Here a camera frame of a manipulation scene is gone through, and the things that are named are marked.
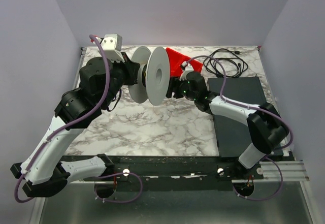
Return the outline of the white cable spool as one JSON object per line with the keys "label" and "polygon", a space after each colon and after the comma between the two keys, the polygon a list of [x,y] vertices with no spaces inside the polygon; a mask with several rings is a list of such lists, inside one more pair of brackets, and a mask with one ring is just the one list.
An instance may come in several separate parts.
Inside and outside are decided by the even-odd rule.
{"label": "white cable spool", "polygon": [[160,105],[166,97],[170,79],[170,63],[165,48],[156,47],[150,51],[140,46],[131,60],[140,64],[138,83],[128,87],[131,98],[138,104],[148,100],[154,106]]}

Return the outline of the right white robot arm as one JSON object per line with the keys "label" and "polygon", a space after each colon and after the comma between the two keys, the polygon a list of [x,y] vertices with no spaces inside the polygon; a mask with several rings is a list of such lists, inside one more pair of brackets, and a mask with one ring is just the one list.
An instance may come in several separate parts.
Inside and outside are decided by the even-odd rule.
{"label": "right white robot arm", "polygon": [[199,72],[185,77],[172,76],[166,97],[186,98],[202,112],[223,116],[248,127],[251,143],[238,157],[238,165],[246,170],[265,159],[289,134],[289,128],[270,103],[247,104],[208,90]]}

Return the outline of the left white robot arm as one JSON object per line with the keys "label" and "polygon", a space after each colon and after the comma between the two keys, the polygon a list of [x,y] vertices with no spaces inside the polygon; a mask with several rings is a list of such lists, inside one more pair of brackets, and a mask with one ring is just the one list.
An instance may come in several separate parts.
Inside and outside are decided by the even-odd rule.
{"label": "left white robot arm", "polygon": [[139,63],[122,53],[121,62],[95,57],[79,70],[78,88],[62,95],[37,148],[10,168],[19,182],[25,181],[22,189],[28,200],[52,197],[76,180],[112,178],[114,163],[103,153],[76,162],[61,158],[75,138],[120,99],[122,86],[137,83],[139,69]]}

